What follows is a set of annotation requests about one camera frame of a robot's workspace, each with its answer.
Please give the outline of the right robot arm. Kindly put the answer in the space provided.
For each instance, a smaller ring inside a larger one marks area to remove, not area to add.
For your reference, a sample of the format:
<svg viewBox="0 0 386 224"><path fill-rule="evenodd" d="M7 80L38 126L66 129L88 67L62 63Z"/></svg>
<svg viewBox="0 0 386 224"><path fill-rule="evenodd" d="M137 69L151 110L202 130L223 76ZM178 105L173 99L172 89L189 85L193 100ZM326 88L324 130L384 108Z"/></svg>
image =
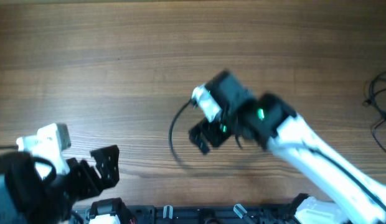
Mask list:
<svg viewBox="0 0 386 224"><path fill-rule="evenodd" d="M289 104L274 94L256 97L225 70L194 88L204 119L189 138L203 154L235 136L255 141L317 185L327 202L302 194L290 205L297 223L386 223L386 185L342 157Z"/></svg>

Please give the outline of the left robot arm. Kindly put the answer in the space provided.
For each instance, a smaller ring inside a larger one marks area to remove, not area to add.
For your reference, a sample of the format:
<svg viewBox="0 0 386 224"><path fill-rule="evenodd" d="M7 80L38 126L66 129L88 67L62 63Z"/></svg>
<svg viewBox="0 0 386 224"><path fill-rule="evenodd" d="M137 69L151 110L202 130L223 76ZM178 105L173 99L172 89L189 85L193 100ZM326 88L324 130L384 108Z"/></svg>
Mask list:
<svg viewBox="0 0 386 224"><path fill-rule="evenodd" d="M0 223L59 223L72 215L73 205L99 196L119 179L118 146L91 151L96 161L67 160L68 174L58 174L48 159L26 152L0 156Z"/></svg>

